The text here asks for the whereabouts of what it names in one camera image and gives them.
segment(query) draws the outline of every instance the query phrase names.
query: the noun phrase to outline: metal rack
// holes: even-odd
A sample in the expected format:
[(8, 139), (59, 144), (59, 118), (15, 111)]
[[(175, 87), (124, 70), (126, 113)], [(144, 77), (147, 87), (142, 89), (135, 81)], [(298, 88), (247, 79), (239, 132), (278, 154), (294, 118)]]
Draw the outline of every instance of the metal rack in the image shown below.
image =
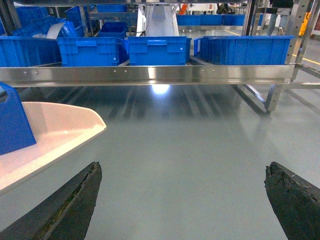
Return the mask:
[[(37, 6), (80, 6), (93, 3), (89, 0), (18, 0), (25, 5)], [(221, 3), (221, 0), (95, 0), (96, 4), (146, 4), (146, 3)], [(249, 0), (245, 21), (242, 26), (180, 26), (180, 29), (218, 30), (242, 29), (242, 35), (258, 33), (259, 14), (268, 13), (269, 0)], [(314, 0), (311, 17), (301, 41), (297, 41), (299, 30), (306, 13), (309, 0), (294, 0), (287, 35), (296, 36), (291, 40), (286, 65), (213, 65), (191, 58), (186, 66), (113, 66), (113, 67), (3, 67), (0, 68), (0, 81), (13, 87), (59, 87), (59, 86), (105, 86), (105, 85), (151, 85), (151, 84), (225, 84), (245, 86), (264, 106), (267, 112), (274, 111), (283, 86), (286, 88), (320, 88), (320, 83), (293, 82), (298, 70), (320, 77), (320, 73), (301, 64), (308, 39), (319, 15), (319, 0)], [(101, 16), (90, 13), (92, 19)], [(7, 30), (17, 28), (19, 19), (13, 7), (13, 0), (0, 0), (0, 17)], [(292, 62), (295, 45), (299, 51)], [(252, 87), (253, 84), (270, 85), (267, 98)]]

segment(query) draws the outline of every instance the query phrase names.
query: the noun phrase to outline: blue plastic crate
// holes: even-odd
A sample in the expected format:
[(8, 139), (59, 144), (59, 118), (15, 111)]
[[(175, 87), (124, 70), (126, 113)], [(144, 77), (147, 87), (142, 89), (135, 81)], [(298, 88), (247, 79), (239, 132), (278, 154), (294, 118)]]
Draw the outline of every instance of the blue plastic crate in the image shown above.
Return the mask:
[(179, 26), (201, 25), (201, 15), (177, 15), (176, 20)]
[[(93, 10), (93, 9), (94, 9), (94, 6), (90, 5), (90, 10)], [(87, 11), (87, 6), (86, 5), (83, 6), (83, 10), (84, 10), (84, 13), (85, 13), (85, 19), (87, 19), (86, 24), (89, 27), (89, 21), (88, 21), (89, 12)], [(68, 19), (68, 21), (74, 22), (74, 23), (81, 23), (82, 22), (81, 13), (80, 13), (80, 7), (79, 6), (74, 6), (74, 7), (70, 8), (70, 9), (64, 11), (64, 12), (66, 14), (66, 18)], [(97, 26), (97, 22), (96, 21), (91, 21), (91, 25), (92, 25), (93, 28), (95, 28)]]
[(209, 38), (211, 61), (219, 65), (283, 65), (294, 36)]
[(201, 16), (201, 25), (211, 25), (211, 26), (220, 26), (222, 25), (223, 16), (222, 15), (200, 15)]
[(130, 36), (128, 40), (132, 66), (186, 64), (186, 36)]
[(66, 21), (63, 18), (56, 18), (53, 16), (39, 19), (31, 25), (13, 31), (12, 34), (20, 37), (33, 37), (37, 34), (47, 35), (50, 27), (58, 23), (64, 23), (58, 35), (59, 38), (74, 38), (78, 36), (74, 24), (71, 21)]
[(127, 11), (125, 4), (98, 4), (96, 8), (99, 13), (120, 13)]
[(224, 26), (243, 26), (245, 22), (245, 15), (243, 14), (223, 14)]
[(22, 27), (26, 27), (39, 19), (49, 16), (49, 12), (44, 6), (21, 6), (16, 8), (16, 13)]
[(120, 38), (61, 37), (57, 41), (64, 67), (117, 66), (128, 59)]
[(214, 36), (204, 36), (194, 39), (194, 53), (193, 55), (197, 58), (203, 59), (205, 61), (211, 60), (211, 48), (209, 45), (209, 39), (214, 38)]
[(0, 89), (7, 95), (5, 102), (0, 102), (0, 155), (3, 155), (32, 146), (36, 139), (18, 92), (2, 82)]
[(53, 39), (0, 36), (0, 67), (30, 67), (61, 62)]
[(99, 31), (99, 37), (124, 39), (127, 36), (126, 22), (106, 22)]

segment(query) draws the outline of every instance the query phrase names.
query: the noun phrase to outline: orange object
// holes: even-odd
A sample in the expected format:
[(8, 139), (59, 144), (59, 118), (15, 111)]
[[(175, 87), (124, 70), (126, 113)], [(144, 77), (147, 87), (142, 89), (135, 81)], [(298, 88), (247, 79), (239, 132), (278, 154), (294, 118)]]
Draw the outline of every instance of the orange object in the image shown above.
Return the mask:
[(305, 35), (305, 31), (307, 29), (307, 24), (308, 24), (308, 21), (309, 21), (309, 18), (310, 18), (310, 14), (311, 14), (311, 12), (306, 12), (305, 13), (304, 20), (303, 20), (303, 23), (302, 23), (300, 31), (299, 31), (299, 36)]
[(179, 15), (184, 15), (187, 11), (187, 8), (188, 8), (188, 4), (183, 4), (180, 9)]

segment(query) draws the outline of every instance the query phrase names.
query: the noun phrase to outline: person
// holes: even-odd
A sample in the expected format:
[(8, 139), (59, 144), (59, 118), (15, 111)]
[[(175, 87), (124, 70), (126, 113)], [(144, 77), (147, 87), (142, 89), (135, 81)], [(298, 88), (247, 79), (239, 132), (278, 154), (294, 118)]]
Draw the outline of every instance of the person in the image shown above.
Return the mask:
[(275, 29), (276, 20), (278, 15), (280, 15), (280, 23), (278, 28), (278, 35), (285, 35), (284, 31), (286, 30), (288, 24), (288, 16), (290, 15), (291, 9), (294, 6), (293, 0), (270, 0), (270, 4), (273, 8), (283, 8), (278, 9), (277, 12), (271, 14), (270, 23), (267, 29), (266, 34), (271, 35)]

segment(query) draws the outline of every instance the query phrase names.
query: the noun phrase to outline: yellow floor line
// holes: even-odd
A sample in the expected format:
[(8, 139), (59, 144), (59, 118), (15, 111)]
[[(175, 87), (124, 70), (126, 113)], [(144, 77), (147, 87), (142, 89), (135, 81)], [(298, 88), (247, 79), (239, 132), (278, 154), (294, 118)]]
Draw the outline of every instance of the yellow floor line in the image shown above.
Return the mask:
[(232, 31), (228, 31), (228, 30), (225, 30), (226, 32), (228, 32), (228, 33), (231, 33), (231, 34), (234, 34), (234, 35), (237, 35), (237, 36), (241, 36), (240, 34), (238, 34), (238, 33), (234, 33), (234, 32), (232, 32)]
[[(240, 34), (234, 33), (234, 32), (229, 31), (229, 30), (225, 30), (225, 31), (226, 31), (226, 32), (228, 32), (228, 33), (231, 33), (231, 34), (237, 35), (237, 36), (241, 36)], [(313, 64), (320, 65), (320, 62), (313, 61), (313, 60), (310, 60), (310, 59), (308, 59), (308, 58), (303, 58), (303, 60), (306, 60), (306, 61), (308, 61), (308, 62), (310, 62), (310, 63), (313, 63)]]
[(308, 62), (310, 62), (310, 63), (320, 65), (320, 62), (313, 61), (313, 60), (310, 60), (310, 59), (308, 59), (308, 58), (302, 58), (302, 59), (303, 59), (303, 60), (306, 60), (306, 61), (308, 61)]

